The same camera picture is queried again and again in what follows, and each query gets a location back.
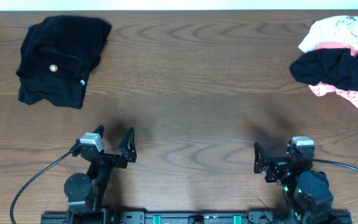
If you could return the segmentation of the black velvet garment with buttons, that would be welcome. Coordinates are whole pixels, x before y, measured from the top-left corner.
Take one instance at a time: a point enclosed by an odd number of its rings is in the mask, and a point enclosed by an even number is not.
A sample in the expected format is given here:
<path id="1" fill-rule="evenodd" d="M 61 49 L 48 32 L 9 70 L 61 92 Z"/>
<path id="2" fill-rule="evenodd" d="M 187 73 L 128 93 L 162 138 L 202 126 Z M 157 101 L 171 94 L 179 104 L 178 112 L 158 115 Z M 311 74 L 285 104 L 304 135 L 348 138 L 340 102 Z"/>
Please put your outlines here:
<path id="1" fill-rule="evenodd" d="M 112 24 L 98 17 L 51 16 L 29 27 L 22 43 L 17 76 L 83 77 L 101 60 Z"/>

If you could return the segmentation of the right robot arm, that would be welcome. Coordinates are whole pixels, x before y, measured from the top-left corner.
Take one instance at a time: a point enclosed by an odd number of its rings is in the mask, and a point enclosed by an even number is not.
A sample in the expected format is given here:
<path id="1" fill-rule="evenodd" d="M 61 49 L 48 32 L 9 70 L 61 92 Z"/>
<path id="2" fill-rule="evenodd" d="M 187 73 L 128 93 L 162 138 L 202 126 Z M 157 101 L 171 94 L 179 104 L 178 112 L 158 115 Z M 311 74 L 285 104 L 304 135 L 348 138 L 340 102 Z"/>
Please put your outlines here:
<path id="1" fill-rule="evenodd" d="M 254 173 L 265 172 L 267 183 L 281 186 L 288 205 L 274 212 L 274 223 L 327 223 L 334 218 L 326 174 L 311 170 L 314 150 L 314 141 L 306 136 L 289 140 L 286 157 L 272 157 L 254 143 Z"/>

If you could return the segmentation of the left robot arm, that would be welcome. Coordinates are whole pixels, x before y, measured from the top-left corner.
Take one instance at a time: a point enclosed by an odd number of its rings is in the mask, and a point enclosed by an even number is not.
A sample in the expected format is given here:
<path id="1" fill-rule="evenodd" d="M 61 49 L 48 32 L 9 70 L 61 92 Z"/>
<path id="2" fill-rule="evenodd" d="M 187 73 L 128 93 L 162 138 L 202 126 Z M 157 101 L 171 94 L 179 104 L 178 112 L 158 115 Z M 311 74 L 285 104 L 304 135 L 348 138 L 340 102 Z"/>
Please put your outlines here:
<path id="1" fill-rule="evenodd" d="M 114 212 L 102 203 L 115 168 L 125 169 L 137 159 L 134 128 L 129 128 L 119 143 L 120 154 L 104 151 L 104 126 L 85 133 L 70 149 L 73 157 L 81 156 L 89 162 L 88 171 L 67 178 L 64 193 L 68 198 L 69 223 L 119 223 Z"/>

